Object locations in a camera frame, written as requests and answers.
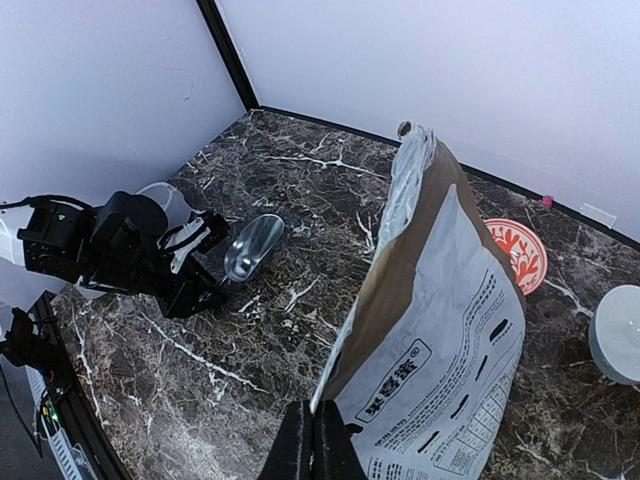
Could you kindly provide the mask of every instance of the white label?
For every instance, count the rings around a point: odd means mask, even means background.
[[[477,478],[520,358],[524,315],[452,185],[412,300],[336,402],[375,480]]]

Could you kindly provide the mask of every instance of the red plate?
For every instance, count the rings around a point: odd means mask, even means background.
[[[511,257],[516,283],[525,295],[538,288],[547,275],[547,251],[540,238],[524,225],[506,218],[484,222],[498,246]]]

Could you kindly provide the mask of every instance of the white wall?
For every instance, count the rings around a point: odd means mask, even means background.
[[[640,2],[218,0],[263,105],[458,159],[640,240]]]
[[[196,2],[0,2],[0,200],[166,179],[244,113]],[[28,307],[44,277],[0,263]]]

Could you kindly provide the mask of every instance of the metal scoop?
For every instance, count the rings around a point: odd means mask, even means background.
[[[224,256],[226,280],[246,282],[256,273],[258,265],[276,244],[284,230],[277,215],[262,215],[247,225]]]

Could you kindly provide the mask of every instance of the dark marble surface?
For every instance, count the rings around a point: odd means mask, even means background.
[[[283,407],[309,398],[372,258],[394,147],[252,112],[172,183],[234,232],[262,213],[287,225],[270,263],[217,312],[162,318],[154,300],[54,301],[87,396],[135,478],[250,479]],[[640,392],[591,361],[587,328],[640,253],[556,210],[470,177],[484,217],[536,231],[550,260],[528,297],[510,402],[482,478],[640,479]],[[204,259],[211,269],[220,259]]]

